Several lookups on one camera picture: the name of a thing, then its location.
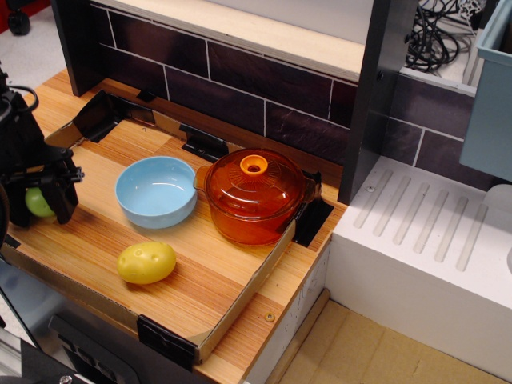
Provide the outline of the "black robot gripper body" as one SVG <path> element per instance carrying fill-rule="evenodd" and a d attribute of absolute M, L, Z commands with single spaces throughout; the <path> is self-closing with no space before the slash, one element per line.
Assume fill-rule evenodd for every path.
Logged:
<path fill-rule="evenodd" d="M 36 92 L 10 85 L 1 72 L 1 184 L 42 186 L 51 182 L 69 186 L 81 182 L 84 173 L 72 160 L 73 151 L 45 142 L 33 111 L 39 105 Z"/>

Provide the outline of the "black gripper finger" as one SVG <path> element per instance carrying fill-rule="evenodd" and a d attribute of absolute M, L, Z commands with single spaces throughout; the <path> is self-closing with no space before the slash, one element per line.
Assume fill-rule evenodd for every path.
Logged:
<path fill-rule="evenodd" d="M 42 196 L 60 224 L 71 220 L 78 205 L 75 184 L 79 183 L 79 168 L 71 159 L 46 166 L 40 184 Z"/>
<path fill-rule="evenodd" d="M 10 221 L 20 227 L 29 227 L 32 213 L 26 206 L 26 188 L 18 184 L 6 186 L 10 205 Z"/>

